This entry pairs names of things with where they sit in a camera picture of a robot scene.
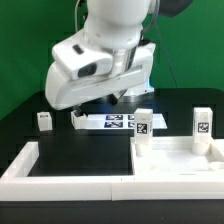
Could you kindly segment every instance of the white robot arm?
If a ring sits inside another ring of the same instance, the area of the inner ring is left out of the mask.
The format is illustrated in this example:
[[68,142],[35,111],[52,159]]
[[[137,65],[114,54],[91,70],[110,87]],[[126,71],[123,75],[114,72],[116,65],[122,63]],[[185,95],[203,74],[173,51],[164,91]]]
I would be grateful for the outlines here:
[[155,44],[138,46],[143,20],[159,6],[160,14],[172,16],[175,3],[191,1],[87,0],[84,29],[53,48],[45,91],[51,106],[61,110],[145,83]]

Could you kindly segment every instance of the green wall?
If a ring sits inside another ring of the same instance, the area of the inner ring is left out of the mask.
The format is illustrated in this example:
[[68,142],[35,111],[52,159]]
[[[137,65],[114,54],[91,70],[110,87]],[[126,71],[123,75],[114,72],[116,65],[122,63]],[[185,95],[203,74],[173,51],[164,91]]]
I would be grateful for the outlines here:
[[[0,119],[43,90],[52,46],[74,33],[75,0],[1,0]],[[224,1],[194,0],[176,18],[158,25],[181,88],[224,90]],[[152,84],[175,87],[158,34]]]

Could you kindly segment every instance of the black table surface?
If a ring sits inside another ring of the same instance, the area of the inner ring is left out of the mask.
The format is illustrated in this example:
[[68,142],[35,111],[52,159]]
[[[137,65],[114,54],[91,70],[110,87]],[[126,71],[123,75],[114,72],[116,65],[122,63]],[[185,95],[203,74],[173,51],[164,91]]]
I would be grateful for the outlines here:
[[[168,129],[154,136],[192,135],[193,108],[213,110],[212,136],[224,139],[224,92],[216,89],[159,89],[135,103],[111,106],[95,100],[89,114],[133,114],[137,108],[162,113]],[[74,130],[71,108],[55,111],[44,93],[34,94],[0,121],[0,176],[28,141],[40,156],[29,176],[131,175],[133,130]],[[38,112],[51,113],[53,131],[40,132]],[[0,223],[224,223],[223,200],[0,202]]]

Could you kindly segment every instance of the black cable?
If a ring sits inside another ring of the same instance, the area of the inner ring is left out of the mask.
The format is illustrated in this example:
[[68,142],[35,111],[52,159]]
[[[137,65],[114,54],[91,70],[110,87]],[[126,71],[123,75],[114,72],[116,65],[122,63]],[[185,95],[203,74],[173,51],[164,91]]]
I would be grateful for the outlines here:
[[178,83],[177,83],[176,77],[175,77],[175,75],[174,75],[173,67],[172,67],[172,64],[171,64],[170,58],[169,58],[169,56],[168,56],[168,53],[167,53],[167,50],[166,50],[165,44],[164,44],[164,42],[163,42],[162,35],[161,35],[160,31],[159,31],[159,27],[158,27],[158,24],[157,24],[157,22],[156,22],[156,21],[155,21],[155,28],[156,28],[156,31],[157,31],[157,33],[158,33],[159,40],[160,40],[160,43],[161,43],[161,46],[162,46],[163,52],[164,52],[164,54],[165,54],[165,57],[166,57],[166,60],[167,60],[167,64],[168,64],[168,66],[169,66],[169,69],[170,69],[170,72],[171,72],[171,75],[172,75],[173,81],[174,81],[174,83],[175,83],[176,88],[178,89],[178,88],[179,88],[179,86],[178,86]]
[[159,15],[159,8],[160,8],[160,0],[156,0],[156,5],[155,5],[155,10],[154,10],[154,13],[153,13],[152,21],[151,21],[151,23],[147,27],[145,27],[142,30],[142,33],[141,33],[142,37],[149,30],[151,30],[151,28],[155,25],[156,19],[157,19],[158,15]]

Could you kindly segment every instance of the small white box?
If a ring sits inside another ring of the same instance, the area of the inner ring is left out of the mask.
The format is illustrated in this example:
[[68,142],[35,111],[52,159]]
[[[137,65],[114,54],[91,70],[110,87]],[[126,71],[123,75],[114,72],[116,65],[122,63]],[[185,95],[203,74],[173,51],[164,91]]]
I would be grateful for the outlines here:
[[194,108],[193,121],[193,153],[206,155],[210,150],[212,137],[212,116],[211,108]]
[[153,110],[137,109],[135,111],[136,155],[150,156],[153,136]]
[[87,126],[87,117],[84,114],[83,116],[77,117],[76,110],[71,112],[71,120],[74,128],[78,129],[86,129]]
[[137,109],[135,111],[135,144],[150,144],[152,140],[153,110]]
[[49,112],[37,113],[37,121],[40,131],[52,130],[52,118]]

